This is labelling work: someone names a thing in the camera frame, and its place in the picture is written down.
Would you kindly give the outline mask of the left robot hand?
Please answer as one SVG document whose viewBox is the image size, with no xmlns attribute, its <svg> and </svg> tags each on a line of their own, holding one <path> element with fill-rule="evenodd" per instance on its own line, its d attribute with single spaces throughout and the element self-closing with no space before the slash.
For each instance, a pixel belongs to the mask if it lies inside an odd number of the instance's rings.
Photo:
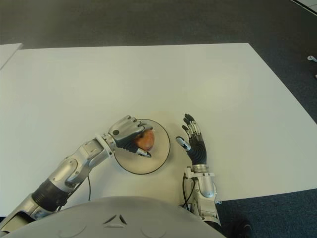
<svg viewBox="0 0 317 238">
<path fill-rule="evenodd" d="M 134 142 L 136 137 L 149 129 L 153 129 L 153 127 L 127 115 L 113 124 L 103 138 L 111 149 L 121 148 L 139 156 L 150 158 L 149 151 L 140 148 Z"/>
</svg>

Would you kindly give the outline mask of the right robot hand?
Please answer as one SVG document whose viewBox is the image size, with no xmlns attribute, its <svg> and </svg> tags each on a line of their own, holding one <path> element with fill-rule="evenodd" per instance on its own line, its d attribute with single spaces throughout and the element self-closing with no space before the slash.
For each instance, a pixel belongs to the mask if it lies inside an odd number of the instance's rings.
<svg viewBox="0 0 317 238">
<path fill-rule="evenodd" d="M 176 142 L 186 151 L 192 165 L 206 165 L 207 150 L 198 123 L 190 114 L 184 114 L 183 121 L 186 125 L 182 125 L 182 128 L 188 136 L 188 141 L 177 136 Z"/>
</svg>

